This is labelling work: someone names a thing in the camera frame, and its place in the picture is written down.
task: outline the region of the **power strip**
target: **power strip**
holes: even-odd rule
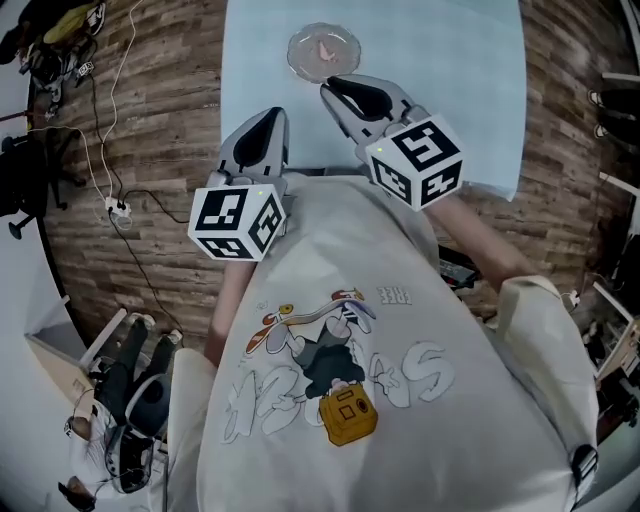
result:
[[[118,203],[115,197],[107,197],[104,201],[104,207],[105,210],[111,211],[117,217],[131,218],[131,203]]]

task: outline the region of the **light blue mat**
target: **light blue mat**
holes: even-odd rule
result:
[[[467,150],[466,181],[513,199],[527,95],[518,0],[229,0],[223,139],[257,112],[281,106],[291,127],[290,167],[359,164],[319,86],[287,64],[289,39],[315,22],[341,25],[358,38],[356,73],[393,80],[445,116]]]

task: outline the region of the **sneaker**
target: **sneaker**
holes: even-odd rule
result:
[[[89,34],[95,37],[104,26],[104,13],[107,10],[107,4],[101,3],[87,13],[87,23],[89,23]]]
[[[609,132],[601,124],[597,124],[595,126],[595,128],[593,129],[593,136],[596,139],[602,139],[603,137],[606,137],[607,135],[609,135]]]
[[[604,103],[602,103],[602,98],[600,97],[600,94],[597,93],[596,91],[589,91],[587,93],[587,98],[589,99],[589,102],[593,103],[596,107],[604,108]]]
[[[156,320],[151,315],[143,315],[142,313],[131,313],[129,315],[129,322],[133,325],[136,320],[142,320],[147,331],[151,331],[156,325]]]
[[[363,333],[369,334],[371,332],[371,324],[369,323],[366,312],[360,308],[360,304],[356,302],[345,303],[344,306],[342,306],[342,316],[349,322],[357,324]]]
[[[174,345],[178,345],[182,341],[182,333],[178,329],[174,329],[165,337],[169,338]]]

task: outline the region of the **wood-pattern floor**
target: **wood-pattern floor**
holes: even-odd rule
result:
[[[95,55],[97,110],[104,134],[113,121],[109,91],[130,41],[135,0],[108,0]],[[176,217],[188,217],[193,191],[215,165],[220,140],[220,73],[225,0],[145,0],[134,12],[138,35],[115,100],[119,123],[108,142],[109,164],[125,190],[157,194]],[[480,215],[567,291],[598,237],[594,218],[623,213],[629,198],[605,186],[598,212],[598,172],[611,172],[618,150],[595,141],[596,111],[586,100],[604,70],[632,71],[617,0],[522,0],[528,68],[526,146],[519,192],[512,203],[475,191],[464,196]],[[65,91],[56,124],[77,126],[89,139],[96,181],[108,191],[94,134],[91,83]],[[84,148],[67,157],[86,176]],[[47,234],[82,330],[91,337],[119,305],[171,321],[125,244],[110,225],[96,191],[65,190],[67,211],[51,211]],[[125,234],[164,306],[182,324],[187,346],[201,346],[221,281],[221,268],[202,254],[146,195],[130,196],[134,224]],[[445,236],[442,240],[448,243]],[[478,314],[496,296],[480,284],[463,294]]]

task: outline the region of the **person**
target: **person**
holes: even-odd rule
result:
[[[18,25],[0,42],[0,64],[9,64],[16,55],[22,61],[39,37],[45,44],[58,44],[88,24],[92,36],[105,20],[106,4],[93,0],[31,0],[18,18]]]
[[[640,91],[634,89],[589,91],[588,99],[596,107],[625,115],[625,117],[615,117],[601,112],[598,116],[598,124],[593,130],[597,139],[613,135],[627,144],[640,146]]]
[[[174,330],[162,335],[151,362],[134,380],[136,361],[142,345],[155,325],[150,315],[134,313],[127,339],[118,358],[106,371],[104,382],[96,386],[91,418],[71,416],[65,425],[71,439],[71,467],[75,475],[58,489],[77,510],[93,510],[98,499],[122,496],[113,485],[114,477],[105,464],[105,455],[115,428],[126,424],[125,411],[136,389],[154,375],[167,372],[182,334]]]
[[[456,196],[425,216],[364,178],[286,179],[286,235],[226,265],[204,354],[176,353],[166,509],[565,510],[570,457],[505,363],[596,446],[557,289]],[[499,293],[495,332],[441,279],[430,221]]]

